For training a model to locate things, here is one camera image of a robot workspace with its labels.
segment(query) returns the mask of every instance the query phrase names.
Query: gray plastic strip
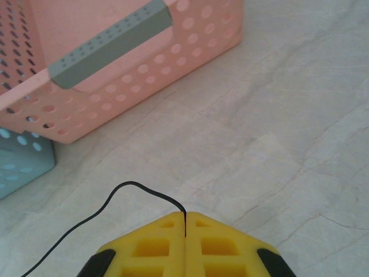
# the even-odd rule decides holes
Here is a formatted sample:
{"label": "gray plastic strip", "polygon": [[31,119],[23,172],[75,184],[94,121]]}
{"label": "gray plastic strip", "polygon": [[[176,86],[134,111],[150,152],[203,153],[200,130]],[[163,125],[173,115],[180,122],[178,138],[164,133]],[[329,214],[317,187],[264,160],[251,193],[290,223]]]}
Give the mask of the gray plastic strip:
{"label": "gray plastic strip", "polygon": [[51,79],[64,89],[73,88],[170,26],[172,18],[167,5],[163,0],[152,0],[51,64]]}

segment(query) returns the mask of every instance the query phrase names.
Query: perforated basket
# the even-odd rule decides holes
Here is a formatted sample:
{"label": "perforated basket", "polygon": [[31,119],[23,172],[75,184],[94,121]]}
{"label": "perforated basket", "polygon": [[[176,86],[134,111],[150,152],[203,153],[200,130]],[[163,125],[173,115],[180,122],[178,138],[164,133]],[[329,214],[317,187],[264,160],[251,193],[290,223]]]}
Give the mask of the perforated basket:
{"label": "perforated basket", "polygon": [[0,128],[0,199],[55,165],[51,141],[36,133]]}
{"label": "perforated basket", "polygon": [[62,143],[242,39],[243,0],[3,0],[1,13],[0,125]]}

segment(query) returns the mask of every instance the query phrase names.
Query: black wire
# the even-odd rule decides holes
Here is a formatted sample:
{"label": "black wire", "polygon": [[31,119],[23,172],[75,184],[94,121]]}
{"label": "black wire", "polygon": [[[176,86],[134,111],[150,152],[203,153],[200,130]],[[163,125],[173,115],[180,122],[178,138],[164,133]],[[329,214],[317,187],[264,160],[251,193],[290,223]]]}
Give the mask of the black wire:
{"label": "black wire", "polygon": [[63,239],[66,238],[67,235],[69,235],[71,232],[73,232],[75,229],[77,229],[78,227],[80,227],[81,225],[85,224],[86,222],[90,221],[91,219],[97,217],[105,208],[106,206],[109,204],[110,200],[112,199],[113,195],[122,187],[127,186],[127,185],[133,185],[136,186],[144,191],[146,191],[147,193],[150,193],[154,196],[157,196],[161,199],[167,200],[168,202],[172,203],[173,205],[175,205],[181,212],[183,212],[184,214],[184,225],[186,226],[186,216],[187,216],[187,212],[186,209],[184,208],[184,206],[178,202],[177,200],[173,199],[172,197],[169,197],[165,194],[162,194],[160,192],[156,192],[155,190],[149,189],[146,186],[135,182],[135,181],[127,181],[124,183],[121,183],[120,185],[116,186],[115,189],[113,189],[113,191],[110,193],[108,199],[105,201],[105,203],[101,206],[101,208],[95,212],[93,215],[89,216],[88,218],[86,218],[85,220],[82,220],[80,223],[77,223],[76,225],[74,225],[71,229],[69,229],[57,242],[56,244],[54,244],[49,251],[46,252],[46,254],[29,270],[27,271],[25,274],[23,274],[21,277],[26,277],[28,276],[32,271],[34,271],[46,258],[48,255],[50,255],[50,253],[63,241]]}

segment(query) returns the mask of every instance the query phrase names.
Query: white floor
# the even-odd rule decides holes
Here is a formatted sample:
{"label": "white floor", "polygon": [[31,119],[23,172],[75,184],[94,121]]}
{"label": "white floor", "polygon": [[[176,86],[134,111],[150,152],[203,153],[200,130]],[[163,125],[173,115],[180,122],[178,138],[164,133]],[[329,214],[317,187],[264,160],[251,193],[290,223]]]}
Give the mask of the white floor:
{"label": "white floor", "polygon": [[[0,275],[29,269],[120,182],[277,246],[299,277],[369,271],[369,1],[247,0],[245,40],[78,140],[0,201]],[[175,211],[124,188],[30,276]]]}

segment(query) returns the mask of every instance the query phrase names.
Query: blue plastic basket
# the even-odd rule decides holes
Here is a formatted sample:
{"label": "blue plastic basket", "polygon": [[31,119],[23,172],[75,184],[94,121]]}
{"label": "blue plastic basket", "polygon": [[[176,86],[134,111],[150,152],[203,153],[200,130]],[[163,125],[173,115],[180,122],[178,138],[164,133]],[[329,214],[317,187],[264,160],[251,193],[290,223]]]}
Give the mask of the blue plastic basket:
{"label": "blue plastic basket", "polygon": [[52,142],[0,128],[0,199],[55,166]]}

